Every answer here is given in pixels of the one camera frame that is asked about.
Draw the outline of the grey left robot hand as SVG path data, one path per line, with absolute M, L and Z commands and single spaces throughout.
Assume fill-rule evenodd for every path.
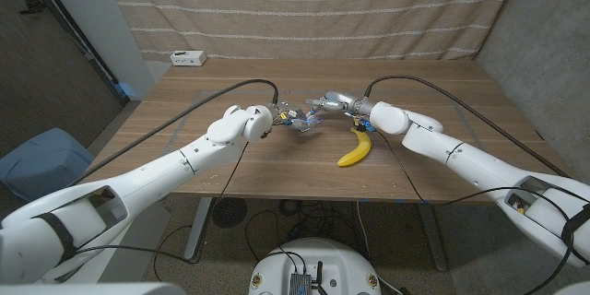
M 267 105 L 273 117 L 273 125 L 285 125 L 291 129 L 306 132 L 320 124 L 314 111 L 304 112 L 301 107 L 282 101 Z

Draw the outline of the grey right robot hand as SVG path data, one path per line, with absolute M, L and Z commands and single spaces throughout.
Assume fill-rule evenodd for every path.
M 343 92 L 328 91 L 318 99 L 307 99 L 305 103 L 314 111 L 342 112 L 349 116 L 369 116 L 375 105 L 367 98 L 357 98 Z

